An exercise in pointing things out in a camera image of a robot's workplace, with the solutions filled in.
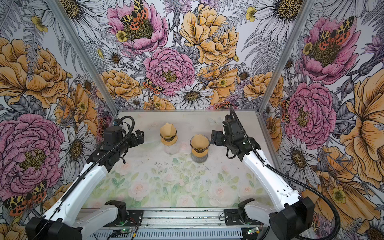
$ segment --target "black cable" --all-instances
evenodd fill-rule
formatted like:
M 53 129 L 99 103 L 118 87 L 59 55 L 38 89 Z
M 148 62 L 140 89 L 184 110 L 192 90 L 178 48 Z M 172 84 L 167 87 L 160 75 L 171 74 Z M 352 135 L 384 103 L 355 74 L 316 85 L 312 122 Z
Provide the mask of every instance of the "black cable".
M 73 190 L 76 188 L 77 185 L 79 185 L 79 183 L 81 182 L 81 180 L 84 179 L 85 175 L 87 175 L 90 170 L 92 168 L 94 168 L 99 162 L 101 162 L 101 160 L 103 160 L 105 157 L 107 157 L 108 155 L 110 155 L 111 153 L 113 153 L 119 146 L 121 146 L 127 139 L 129 139 L 131 137 L 131 134 L 132 134 L 132 130 L 133 128 L 135 127 L 135 120 L 133 119 L 133 117 L 131 116 L 125 116 L 125 117 L 122 117 L 120 119 L 120 121 L 122 122 L 124 119 L 127 119 L 129 118 L 131 121 L 132 121 L 132 126 L 131 128 L 129 128 L 129 131 L 128 133 L 123 137 L 123 139 L 118 142 L 111 150 L 109 150 L 108 152 L 106 152 L 106 154 L 104 154 L 103 156 L 101 156 L 101 158 L 99 158 L 99 160 L 97 160 L 96 162 L 92 163 L 89 168 L 87 168 L 83 174 L 80 175 L 80 177 L 77 178 L 77 180 L 71 185 L 71 187 L 64 193 L 64 195 L 62 196 L 62 198 L 60 199 L 61 200 L 61 203 L 60 205 L 56 208 L 55 212 L 51 215 L 51 217 L 48 219 L 48 221 L 43 225 L 43 227 L 40 229 L 40 231 L 34 236 L 34 238 L 32 240 L 34 240 L 39 234 L 40 232 L 44 229 L 44 227 L 47 225 L 47 223 L 51 220 L 51 218 L 55 215 L 55 213 L 59 210 L 59 208 L 61 207 L 61 205 L 63 204 L 63 202 L 65 201 L 65 199 L 67 199 L 67 197 L 71 194 L 71 192 L 73 192 Z
M 244 134 L 244 137 L 247 139 L 249 145 L 251 146 L 252 148 L 252 151 L 255 153 L 255 155 L 257 156 L 257 158 L 260 160 L 260 162 L 262 162 L 269 170 L 271 170 L 272 172 L 288 179 L 288 180 L 291 180 L 292 182 L 302 186 L 302 187 L 305 187 L 306 189 L 308 189 L 309 191 L 313 192 L 314 194 L 316 194 L 317 196 L 319 196 L 321 199 L 324 200 L 324 202 L 326 202 L 328 204 L 328 206 L 331 208 L 332 212 L 333 212 L 333 215 L 334 215 L 334 218 L 335 218 L 335 227 L 334 229 L 332 230 L 332 232 L 328 235 L 328 236 L 325 236 L 325 237 L 322 237 L 322 238 L 318 238 L 316 240 L 331 240 L 333 238 L 336 237 L 336 235 L 339 233 L 339 230 L 340 230 L 340 225 L 341 225 L 341 222 L 340 222 L 340 215 L 339 213 L 337 212 L 337 209 L 336 207 L 333 205 L 333 203 L 327 198 L 325 197 L 321 192 L 317 191 L 316 189 L 314 189 L 313 187 L 310 187 L 290 176 L 287 176 L 285 175 L 284 173 L 278 171 L 277 169 L 275 169 L 274 167 L 272 167 L 271 165 L 269 164 L 265 164 L 265 161 L 264 159 L 260 156 L 260 154 L 256 151 L 255 147 L 252 145 L 251 143 L 251 140 L 249 139 L 248 137 L 248 134 L 245 132 L 245 129 L 243 127 L 243 125 L 241 124 L 239 118 L 237 117 L 234 109 L 232 107 L 229 108 L 229 112 L 231 115 L 233 115 L 233 117 L 235 118 L 237 124 L 239 125 L 241 131 L 243 132 Z M 315 240 L 314 238 L 305 238 L 305 237 L 302 237 L 302 236 L 296 236 L 297 239 L 299 240 Z
M 271 228 L 270 226 L 267 227 L 267 229 L 265 230 L 264 235 L 263 235 L 259 240 L 264 240 L 264 239 L 265 239 L 265 237 L 266 237 L 266 235 L 268 234 L 270 228 Z

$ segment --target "painted roses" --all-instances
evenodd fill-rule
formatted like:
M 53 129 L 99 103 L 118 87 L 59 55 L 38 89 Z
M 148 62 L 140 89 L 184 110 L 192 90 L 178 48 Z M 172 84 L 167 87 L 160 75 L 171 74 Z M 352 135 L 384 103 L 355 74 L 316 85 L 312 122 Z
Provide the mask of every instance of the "painted roses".
M 329 85 L 336 82 L 353 66 L 358 54 L 353 54 L 360 31 L 356 30 L 356 20 L 349 30 L 350 36 L 340 45 L 330 43 L 329 46 L 320 49 L 319 34 L 321 31 L 332 32 L 342 23 L 336 20 L 321 17 L 310 30 L 310 35 L 304 40 L 305 46 L 301 59 L 296 62 L 296 70 L 304 76 L 309 76 L 313 81 L 322 81 Z
M 290 98 L 288 115 L 286 134 L 299 138 L 311 150 L 327 141 L 336 124 L 332 95 L 320 83 L 300 83 Z
M 64 134 L 37 114 L 0 122 L 0 197 L 28 193 L 42 181 L 51 187 L 61 176 L 58 168 Z
M 152 57 L 144 60 L 149 78 L 156 86 L 165 90 L 168 96 L 175 95 L 175 91 L 195 81 L 195 69 L 192 60 L 183 53 L 171 48 L 157 49 Z
M 154 51 L 158 47 L 162 47 L 168 40 L 168 23 L 165 17 L 161 18 L 157 13 L 155 6 L 149 6 L 146 1 L 143 1 L 144 7 L 148 9 L 148 19 L 145 19 L 140 24 L 138 30 L 131 30 L 129 27 L 124 27 L 120 19 L 126 15 L 131 15 L 134 11 L 134 4 L 131 6 L 123 5 L 122 8 L 108 8 L 107 17 L 108 24 L 112 26 L 109 30 L 115 34 L 117 41 L 122 42 L 124 49 L 123 54 L 139 55 L 143 52 Z
M 200 63 L 224 66 L 236 55 L 239 33 L 234 28 L 222 35 L 214 34 L 225 23 L 227 17 L 217 15 L 209 5 L 200 4 L 198 16 L 192 12 L 184 15 L 180 34 L 188 40 L 185 45 L 199 49 Z

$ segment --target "white daisy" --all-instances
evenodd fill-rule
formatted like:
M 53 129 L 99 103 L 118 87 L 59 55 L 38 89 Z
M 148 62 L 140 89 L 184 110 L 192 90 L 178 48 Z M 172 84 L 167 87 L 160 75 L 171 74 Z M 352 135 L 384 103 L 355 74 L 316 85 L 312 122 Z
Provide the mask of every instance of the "white daisy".
M 30 0 L 29 4 L 35 10 L 35 15 L 42 20 L 45 26 L 53 26 L 58 39 L 63 36 L 63 30 L 52 11 L 47 5 L 51 0 Z M 102 39 L 101 33 L 105 32 L 103 23 L 108 19 L 105 13 L 104 2 L 101 0 L 60 0 L 65 12 L 73 22 L 80 38 L 89 43 L 95 39 Z
M 271 39 L 281 43 L 293 28 L 303 0 L 256 0 L 254 17 L 259 20 L 256 32 L 264 31 L 263 38 L 271 33 Z
M 284 136 L 278 150 L 278 155 L 281 158 L 284 171 L 290 177 L 302 183 L 306 183 L 305 177 L 307 177 L 309 183 L 314 188 L 317 188 L 317 185 L 320 184 L 320 179 L 312 170 L 311 165 L 317 165 L 318 160 L 314 155 L 305 153 L 306 151 L 307 146 L 300 139 L 296 139 L 293 135 L 292 139 Z M 293 185 L 297 190 L 305 190 L 302 186 Z
M 139 98 L 138 96 L 132 97 L 128 100 L 128 105 L 133 107 L 134 109 L 143 109 L 144 100 Z
M 63 168 L 63 180 L 73 182 L 95 150 L 95 137 L 91 130 L 88 131 L 88 124 L 81 122 L 77 132 L 72 126 L 69 127 L 68 140 L 69 142 L 63 142 L 60 146 L 58 167 Z
M 369 221 L 369 229 L 359 237 L 359 240 L 378 240 L 384 239 L 384 220 L 373 218 Z
M 357 18 L 363 16 L 364 10 L 367 12 L 372 11 L 378 0 L 327 0 L 324 1 L 323 16 L 329 16 L 330 20 L 336 19 L 337 22 L 341 22 L 355 16 Z
M 177 109 L 205 109 L 210 104 L 210 99 L 207 98 L 213 95 L 213 89 L 204 89 L 203 84 L 199 83 L 193 88 L 186 85 L 178 91 L 175 91 L 176 95 L 173 96 L 170 101 Z
M 239 67 L 237 71 L 237 75 L 240 78 L 240 81 L 247 81 L 251 77 L 253 77 L 254 72 L 250 67 Z
M 120 50 L 112 48 L 105 51 L 104 61 L 115 68 L 120 67 L 122 63 L 122 54 Z

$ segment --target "green leaf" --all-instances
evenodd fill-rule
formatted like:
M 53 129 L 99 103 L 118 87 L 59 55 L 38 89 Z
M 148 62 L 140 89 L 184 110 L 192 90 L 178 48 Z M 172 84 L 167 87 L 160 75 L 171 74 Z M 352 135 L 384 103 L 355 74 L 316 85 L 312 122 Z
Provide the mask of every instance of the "green leaf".
M 115 185 L 115 187 L 119 187 L 119 184 L 118 184 L 118 181 L 116 180 L 116 178 L 112 179 L 112 183 L 113 183 L 113 185 Z
M 237 183 L 239 181 L 239 177 L 234 177 L 233 179 L 232 179 L 232 183 Z
M 137 172 L 137 173 L 135 173 L 133 176 L 132 176 L 132 178 L 131 178 L 131 181 L 133 181 L 133 180 L 135 180 L 135 178 L 137 178 L 137 176 L 139 175 L 139 173 Z
M 178 184 L 175 184 L 172 188 L 172 194 L 175 194 L 177 192 L 177 189 L 179 188 Z
M 217 174 L 217 177 L 218 177 L 222 182 L 224 182 L 224 178 L 223 178 L 223 175 L 221 175 L 221 173 L 218 173 L 218 174 Z
M 119 181 L 119 186 L 120 186 L 120 184 L 124 183 L 124 181 L 125 181 L 125 178 L 121 179 L 121 180 Z

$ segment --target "daisy center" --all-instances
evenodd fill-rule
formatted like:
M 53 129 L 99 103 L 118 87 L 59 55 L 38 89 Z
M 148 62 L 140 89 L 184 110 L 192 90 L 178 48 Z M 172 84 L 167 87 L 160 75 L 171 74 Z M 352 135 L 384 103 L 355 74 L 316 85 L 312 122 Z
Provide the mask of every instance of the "daisy center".
M 39 169 L 40 166 L 44 163 L 46 155 L 43 150 L 36 148 L 33 151 L 25 153 L 25 161 L 19 163 L 19 166 L 23 169 L 27 169 L 29 167 L 34 167 L 35 169 Z
M 371 240 L 384 240 L 384 235 L 383 235 L 383 233 L 382 233 L 379 229 L 377 229 L 377 228 L 375 228 L 375 227 L 372 227 L 372 226 L 371 226 L 371 227 L 366 231 L 366 233 L 367 233 L 369 239 L 371 239 Z
M 75 140 L 71 146 L 70 154 L 72 159 L 78 159 L 82 153 L 83 145 L 79 140 Z
M 171 70 L 168 70 L 167 73 L 163 71 L 162 75 L 163 75 L 163 77 L 166 78 L 167 83 L 173 83 L 176 81 L 176 78 L 177 78 L 176 75 L 173 74 L 173 72 Z
M 248 73 L 240 73 L 239 77 L 240 77 L 240 80 L 243 81 L 243 80 L 247 79 Z
M 305 166 L 305 158 L 299 150 L 292 151 L 292 159 L 298 167 Z
M 308 112 L 304 112 L 303 107 L 299 109 L 299 116 L 296 118 L 296 121 L 299 123 L 300 127 L 305 127 L 309 122 Z
M 118 55 L 113 55 L 113 56 L 112 56 L 112 61 L 113 61 L 114 63 L 119 63 L 119 62 L 120 62 L 120 57 L 119 57 Z
M 150 24 L 148 19 L 143 20 L 142 23 L 140 23 L 140 27 L 137 30 L 132 30 L 131 28 L 124 28 L 124 31 L 126 33 L 126 37 L 133 41 L 135 39 L 140 38 L 151 38 L 153 34 L 153 27 Z
M 188 101 L 194 101 L 199 97 L 197 92 L 190 92 L 185 95 L 185 99 Z
M 60 0 L 60 2 L 63 5 L 65 12 L 70 18 L 75 18 L 79 15 L 79 5 L 76 3 L 75 0 Z
M 90 91 L 92 88 L 92 84 L 90 82 L 86 81 L 84 83 L 84 88 L 87 89 L 88 91 Z
M 277 13 L 283 18 L 294 18 L 300 11 L 303 0 L 281 0 Z

